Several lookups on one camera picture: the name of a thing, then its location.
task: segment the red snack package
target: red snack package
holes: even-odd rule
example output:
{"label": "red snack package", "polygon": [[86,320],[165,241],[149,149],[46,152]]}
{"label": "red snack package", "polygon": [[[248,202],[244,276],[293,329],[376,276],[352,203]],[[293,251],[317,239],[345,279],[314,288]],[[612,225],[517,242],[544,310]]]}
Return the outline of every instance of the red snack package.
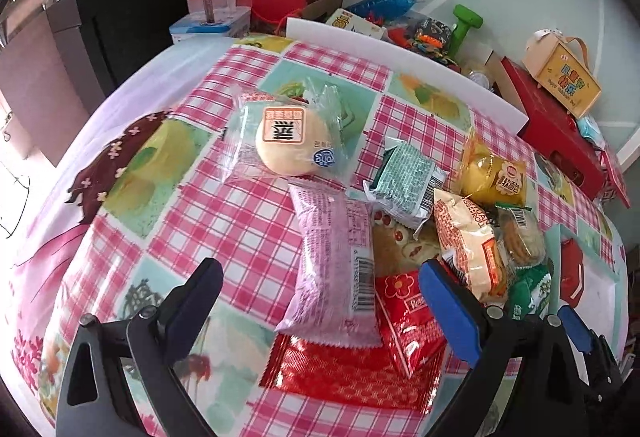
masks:
{"label": "red snack package", "polygon": [[376,278],[376,314],[396,370],[413,377],[447,340],[418,287],[418,271]]}
{"label": "red snack package", "polygon": [[345,349],[278,334],[260,386],[333,403],[427,414],[440,384],[443,359],[441,349],[407,379],[396,372],[386,347]]}

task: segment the checkered tablecloth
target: checkered tablecloth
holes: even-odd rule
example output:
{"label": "checkered tablecloth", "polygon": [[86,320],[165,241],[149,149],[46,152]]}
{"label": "checkered tablecloth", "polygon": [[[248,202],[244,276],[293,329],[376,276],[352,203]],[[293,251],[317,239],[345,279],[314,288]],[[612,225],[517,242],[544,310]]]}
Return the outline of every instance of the checkered tablecloth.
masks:
{"label": "checkered tablecloth", "polygon": [[[297,42],[283,52],[233,46],[171,115],[173,121],[191,129],[193,139],[206,139],[190,168],[170,193],[162,196],[161,212],[148,231],[140,231],[139,223],[114,213],[108,198],[63,279],[47,338],[56,340],[64,354],[84,312],[95,313],[101,321],[117,319],[143,286],[165,295],[190,276],[203,258],[214,256],[225,272],[216,306],[230,309],[223,309],[214,322],[226,327],[229,344],[243,341],[236,348],[246,354],[239,358],[241,364],[233,366],[225,365],[224,356],[220,357],[223,363],[212,369],[212,378],[195,382],[200,395],[196,405],[220,436],[412,437],[425,416],[411,410],[326,403],[258,386],[261,367],[268,358],[269,334],[273,337],[294,292],[302,239],[286,181],[222,184],[218,157],[220,137],[233,107],[228,87],[269,87],[286,64],[296,70],[308,68],[316,77],[342,78],[370,93],[367,96],[372,105],[366,117],[360,118],[363,127],[353,154],[354,185],[371,179],[379,167],[385,136],[414,144],[448,172],[457,170],[468,131],[390,94],[391,69]],[[470,111],[470,116],[471,124],[498,156],[526,161],[527,175],[537,181],[529,145],[481,114]],[[599,232],[593,205],[575,189],[573,207],[542,184],[536,188],[538,216],[544,228],[563,223],[580,234],[581,218],[584,225]],[[160,200],[153,197],[152,202]],[[604,239],[601,247],[602,258],[612,261],[609,241]],[[202,352],[215,354],[207,341],[202,338]],[[508,375],[515,375],[518,365],[512,361]],[[242,385],[246,386],[234,390],[231,400],[216,390],[228,381],[221,372],[225,367],[241,370]],[[460,375],[466,372],[466,365],[450,355],[442,371]],[[61,380],[61,376],[54,377],[55,382]],[[145,414],[145,424],[161,434],[150,413]]]}

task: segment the blue liquid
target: blue liquid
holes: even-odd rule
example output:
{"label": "blue liquid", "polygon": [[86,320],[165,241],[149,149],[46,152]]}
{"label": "blue liquid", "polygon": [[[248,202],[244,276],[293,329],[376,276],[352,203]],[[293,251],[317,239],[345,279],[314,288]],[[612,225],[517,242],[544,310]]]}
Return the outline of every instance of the blue liquid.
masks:
{"label": "blue liquid", "polygon": [[403,16],[418,1],[422,0],[363,0],[349,6],[347,11],[365,19],[373,15],[376,21],[388,22]]}

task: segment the green dumbbell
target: green dumbbell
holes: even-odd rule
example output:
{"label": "green dumbbell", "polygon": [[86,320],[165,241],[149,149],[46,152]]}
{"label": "green dumbbell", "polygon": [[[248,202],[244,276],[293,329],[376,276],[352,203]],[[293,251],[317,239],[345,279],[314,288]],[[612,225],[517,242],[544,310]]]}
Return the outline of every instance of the green dumbbell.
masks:
{"label": "green dumbbell", "polygon": [[482,23],[484,22],[482,16],[474,13],[465,6],[461,6],[460,4],[457,4],[456,7],[453,8],[453,14],[458,19],[458,22],[453,32],[451,33],[449,50],[447,51],[447,55],[451,58],[455,57],[458,49],[460,49],[462,41],[465,39],[466,34],[469,32],[469,28],[475,27],[476,29],[480,29],[480,27],[482,27]]}

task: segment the teal snack package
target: teal snack package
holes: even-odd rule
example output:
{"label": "teal snack package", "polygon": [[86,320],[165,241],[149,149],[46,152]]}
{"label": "teal snack package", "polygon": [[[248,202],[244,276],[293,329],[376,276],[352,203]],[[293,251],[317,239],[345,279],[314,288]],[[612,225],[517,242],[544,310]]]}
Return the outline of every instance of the teal snack package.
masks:
{"label": "teal snack package", "polygon": [[387,137],[382,165],[372,182],[364,182],[364,192],[399,223],[419,229],[431,217],[433,190],[448,175],[415,146]]}
{"label": "teal snack package", "polygon": [[514,320],[522,320],[527,314],[544,314],[551,293],[551,274],[546,263],[516,269],[515,274],[507,301],[509,316]]}

